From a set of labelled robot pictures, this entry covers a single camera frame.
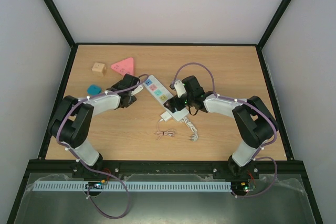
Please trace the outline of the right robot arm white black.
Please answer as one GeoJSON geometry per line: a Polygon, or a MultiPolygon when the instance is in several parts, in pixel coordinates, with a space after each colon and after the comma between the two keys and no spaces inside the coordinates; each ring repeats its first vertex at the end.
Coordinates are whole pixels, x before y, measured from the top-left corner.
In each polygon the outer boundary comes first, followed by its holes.
{"type": "Polygon", "coordinates": [[[258,96],[234,99],[205,92],[195,76],[175,81],[171,89],[176,95],[163,103],[170,112],[195,108],[196,112],[218,113],[235,120],[242,141],[229,157],[228,169],[236,178],[242,177],[257,154],[277,139],[278,123],[258,96]]]}

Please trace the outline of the white power strip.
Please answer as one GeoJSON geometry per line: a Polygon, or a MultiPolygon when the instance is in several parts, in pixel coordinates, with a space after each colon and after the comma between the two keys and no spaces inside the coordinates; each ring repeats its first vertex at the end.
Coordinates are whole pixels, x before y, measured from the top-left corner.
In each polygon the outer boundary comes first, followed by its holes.
{"type": "Polygon", "coordinates": [[[175,121],[179,122],[188,115],[186,108],[181,111],[171,112],[164,106],[164,103],[173,98],[173,95],[155,76],[150,75],[143,85],[175,121]]]}

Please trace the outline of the beige cube socket adapter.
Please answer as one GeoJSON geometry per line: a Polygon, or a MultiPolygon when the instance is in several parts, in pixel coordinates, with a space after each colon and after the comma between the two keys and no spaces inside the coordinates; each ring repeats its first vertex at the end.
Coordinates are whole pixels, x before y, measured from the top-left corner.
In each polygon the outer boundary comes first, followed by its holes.
{"type": "Polygon", "coordinates": [[[106,74],[106,65],[104,63],[95,62],[91,68],[93,74],[98,76],[104,76],[106,74]]]}

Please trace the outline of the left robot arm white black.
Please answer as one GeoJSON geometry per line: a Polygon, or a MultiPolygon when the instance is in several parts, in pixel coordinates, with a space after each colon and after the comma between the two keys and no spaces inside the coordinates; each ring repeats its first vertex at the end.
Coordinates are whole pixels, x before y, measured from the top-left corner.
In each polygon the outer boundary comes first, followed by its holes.
{"type": "Polygon", "coordinates": [[[94,173],[102,172],[102,155],[91,145],[88,133],[94,116],[105,111],[127,108],[143,89],[140,77],[125,74],[122,80],[96,95],[85,98],[66,96],[48,125],[48,132],[56,142],[69,151],[76,162],[94,173]]]}

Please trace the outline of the white USB charger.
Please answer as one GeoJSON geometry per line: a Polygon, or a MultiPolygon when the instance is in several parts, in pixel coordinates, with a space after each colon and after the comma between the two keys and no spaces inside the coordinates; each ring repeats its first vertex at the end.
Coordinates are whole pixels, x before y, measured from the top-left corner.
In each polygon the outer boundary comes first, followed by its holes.
{"type": "Polygon", "coordinates": [[[168,111],[165,111],[164,113],[161,114],[160,122],[162,122],[162,121],[167,122],[171,118],[172,118],[172,115],[168,111]]]}

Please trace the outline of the pink triangular socket adapter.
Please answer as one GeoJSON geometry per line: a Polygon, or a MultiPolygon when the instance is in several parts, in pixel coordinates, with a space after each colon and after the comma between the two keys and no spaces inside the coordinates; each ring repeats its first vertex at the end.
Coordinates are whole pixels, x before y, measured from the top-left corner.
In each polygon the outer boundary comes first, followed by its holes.
{"type": "Polygon", "coordinates": [[[118,74],[124,76],[125,74],[135,74],[135,62],[133,57],[126,58],[119,62],[113,63],[111,69],[118,74]]]}

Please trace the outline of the blue socket adapter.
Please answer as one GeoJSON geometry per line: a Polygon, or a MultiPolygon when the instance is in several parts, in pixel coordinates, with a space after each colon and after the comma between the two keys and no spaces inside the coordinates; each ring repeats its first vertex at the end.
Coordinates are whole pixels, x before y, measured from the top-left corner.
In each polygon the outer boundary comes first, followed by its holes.
{"type": "Polygon", "coordinates": [[[97,85],[90,85],[88,88],[87,88],[87,93],[89,95],[97,95],[101,92],[101,88],[97,85]]]}

